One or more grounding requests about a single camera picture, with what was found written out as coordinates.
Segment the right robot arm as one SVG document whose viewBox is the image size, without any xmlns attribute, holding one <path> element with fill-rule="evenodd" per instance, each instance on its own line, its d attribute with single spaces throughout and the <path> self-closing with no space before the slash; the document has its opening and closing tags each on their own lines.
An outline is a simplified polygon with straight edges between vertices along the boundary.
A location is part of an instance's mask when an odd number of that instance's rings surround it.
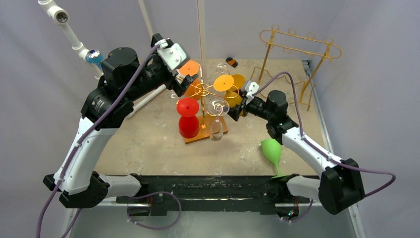
<svg viewBox="0 0 420 238">
<path fill-rule="evenodd" d="M 288 116 L 285 93 L 270 91 L 266 100 L 248 98 L 243 92 L 239 97 L 242 101 L 231 108 L 228 115 L 235 121 L 248 114 L 266 120 L 270 137 L 297 154 L 318 176 L 317 179 L 290 176 L 278 188 L 281 200 L 289 202 L 296 196 L 306 197 L 319 201 L 327 212 L 336 215 L 366 197 L 358 163 L 353 159 L 343 160 L 312 140 Z"/>
</svg>

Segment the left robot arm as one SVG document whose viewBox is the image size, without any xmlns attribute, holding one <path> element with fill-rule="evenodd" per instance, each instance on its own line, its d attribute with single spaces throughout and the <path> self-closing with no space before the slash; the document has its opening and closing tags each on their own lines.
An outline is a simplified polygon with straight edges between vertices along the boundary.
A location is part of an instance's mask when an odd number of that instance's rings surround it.
<svg viewBox="0 0 420 238">
<path fill-rule="evenodd" d="M 154 46 L 144 61 L 129 47 L 112 50 L 101 63 L 103 76 L 87 97 L 77 134 L 59 170 L 44 177 L 44 184 L 60 192 L 66 208 L 92 208 L 109 197 L 146 200 L 148 190 L 133 175 L 106 176 L 94 168 L 110 138 L 133 112 L 134 102 L 164 86 L 182 96 L 193 78 L 178 80 L 179 69 L 190 60 L 183 46 Z"/>
</svg>

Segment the clear round wine glass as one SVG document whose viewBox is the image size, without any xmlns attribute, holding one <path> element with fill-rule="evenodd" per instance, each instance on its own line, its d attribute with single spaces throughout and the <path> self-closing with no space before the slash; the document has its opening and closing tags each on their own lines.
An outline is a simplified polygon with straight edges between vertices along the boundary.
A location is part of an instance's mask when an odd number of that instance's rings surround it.
<svg viewBox="0 0 420 238">
<path fill-rule="evenodd" d="M 176 93 L 174 93 L 174 92 L 171 92 L 170 93 L 170 98 L 172 98 L 172 99 L 178 99 L 179 97 L 177 96 L 177 94 Z"/>
</svg>

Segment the red wine glass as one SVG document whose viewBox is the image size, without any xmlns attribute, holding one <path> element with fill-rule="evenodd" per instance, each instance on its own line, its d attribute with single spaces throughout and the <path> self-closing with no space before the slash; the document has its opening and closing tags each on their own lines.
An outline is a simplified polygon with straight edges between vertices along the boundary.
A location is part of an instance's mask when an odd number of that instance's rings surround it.
<svg viewBox="0 0 420 238">
<path fill-rule="evenodd" d="M 182 137 L 190 139 L 198 135 L 200 123 L 196 116 L 199 110 L 199 104 L 192 98 L 179 100 L 176 106 L 180 115 L 178 122 L 179 133 Z"/>
</svg>

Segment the yellow wine glass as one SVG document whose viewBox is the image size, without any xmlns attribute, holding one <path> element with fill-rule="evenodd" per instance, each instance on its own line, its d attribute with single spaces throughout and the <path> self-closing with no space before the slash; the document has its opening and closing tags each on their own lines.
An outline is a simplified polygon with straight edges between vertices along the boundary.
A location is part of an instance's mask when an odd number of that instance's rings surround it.
<svg viewBox="0 0 420 238">
<path fill-rule="evenodd" d="M 241 74 L 233 74 L 232 77 L 234 79 L 234 82 L 233 82 L 233 86 L 231 87 L 231 90 L 241 89 L 246 81 L 245 77 Z"/>
<path fill-rule="evenodd" d="M 232 75 L 225 74 L 219 76 L 213 83 L 215 91 L 225 93 L 223 97 L 231 108 L 242 100 L 241 96 L 239 96 L 239 90 L 231 90 L 233 82 L 234 79 Z"/>
</svg>

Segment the clear ribbed wine glass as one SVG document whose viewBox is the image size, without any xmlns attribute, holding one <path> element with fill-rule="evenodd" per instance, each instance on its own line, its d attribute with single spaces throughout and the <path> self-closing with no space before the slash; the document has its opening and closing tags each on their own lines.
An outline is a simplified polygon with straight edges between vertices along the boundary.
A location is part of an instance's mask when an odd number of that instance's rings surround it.
<svg viewBox="0 0 420 238">
<path fill-rule="evenodd" d="M 228 68 L 227 68 L 227 65 L 226 65 L 226 64 L 223 64 L 223 63 L 219 63 L 219 64 L 216 66 L 216 70 L 215 70 L 215 72 L 216 72 L 217 74 L 221 74 L 221 75 L 230 74 L 230 72 L 229 72 L 229 70 L 228 70 Z"/>
</svg>

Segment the gold wire bottle rack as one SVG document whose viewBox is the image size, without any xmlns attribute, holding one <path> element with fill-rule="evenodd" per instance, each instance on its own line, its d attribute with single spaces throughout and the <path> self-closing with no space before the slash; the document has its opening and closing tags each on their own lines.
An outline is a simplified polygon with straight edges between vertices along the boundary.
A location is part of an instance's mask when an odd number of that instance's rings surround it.
<svg viewBox="0 0 420 238">
<path fill-rule="evenodd" d="M 271 25 L 259 33 L 265 46 L 263 58 L 256 61 L 250 78 L 265 84 L 278 71 L 290 70 L 298 78 L 290 80 L 281 76 L 284 85 L 297 86 L 298 96 L 294 100 L 309 111 L 315 94 L 315 75 L 322 65 L 332 63 L 343 55 L 343 50 L 332 37 L 318 37 L 315 33 L 298 33 L 296 29 L 283 30 Z"/>
</svg>

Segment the clear flute glass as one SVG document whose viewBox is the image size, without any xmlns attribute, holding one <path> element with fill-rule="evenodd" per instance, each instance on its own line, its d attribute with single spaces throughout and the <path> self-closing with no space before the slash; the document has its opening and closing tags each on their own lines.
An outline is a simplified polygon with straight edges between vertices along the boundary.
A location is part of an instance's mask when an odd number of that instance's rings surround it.
<svg viewBox="0 0 420 238">
<path fill-rule="evenodd" d="M 210 125 L 210 139 L 219 141 L 224 134 L 224 126 L 221 121 L 223 116 L 228 113 L 230 106 L 228 102 L 222 98 L 213 99 L 209 102 L 207 112 L 210 116 L 214 117 Z"/>
</svg>

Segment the green wine glass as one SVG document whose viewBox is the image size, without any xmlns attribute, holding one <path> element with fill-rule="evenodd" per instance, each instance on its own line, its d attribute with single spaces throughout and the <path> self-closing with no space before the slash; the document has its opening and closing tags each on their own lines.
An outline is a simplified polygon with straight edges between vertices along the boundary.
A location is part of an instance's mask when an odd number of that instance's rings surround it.
<svg viewBox="0 0 420 238">
<path fill-rule="evenodd" d="M 265 139 L 261 142 L 262 152 L 265 158 L 274 165 L 276 175 L 272 176 L 271 179 L 277 179 L 288 176 L 280 172 L 279 163 L 282 155 L 282 147 L 275 139 Z"/>
</svg>

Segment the yellow wine glass back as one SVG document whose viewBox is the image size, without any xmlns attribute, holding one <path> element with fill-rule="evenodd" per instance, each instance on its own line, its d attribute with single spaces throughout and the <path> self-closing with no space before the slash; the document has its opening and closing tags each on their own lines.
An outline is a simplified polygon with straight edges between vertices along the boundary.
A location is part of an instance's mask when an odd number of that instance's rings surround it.
<svg viewBox="0 0 420 238">
<path fill-rule="evenodd" d="M 232 77 L 234 79 L 234 82 L 233 82 L 233 86 L 231 87 L 231 90 L 241 89 L 246 81 L 245 77 L 241 74 L 233 74 Z"/>
</svg>

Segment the yellow wine glass front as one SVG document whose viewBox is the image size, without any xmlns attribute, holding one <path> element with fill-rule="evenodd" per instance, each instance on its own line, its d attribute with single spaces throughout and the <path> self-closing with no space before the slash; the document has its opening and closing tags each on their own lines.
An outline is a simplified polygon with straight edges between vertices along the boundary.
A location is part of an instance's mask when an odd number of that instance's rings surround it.
<svg viewBox="0 0 420 238">
<path fill-rule="evenodd" d="M 239 90 L 231 90 L 233 82 L 234 79 L 232 75 L 225 74 L 219 76 L 213 83 L 215 91 L 225 93 L 223 97 L 231 108 L 242 100 L 241 96 L 239 96 Z"/>
</svg>

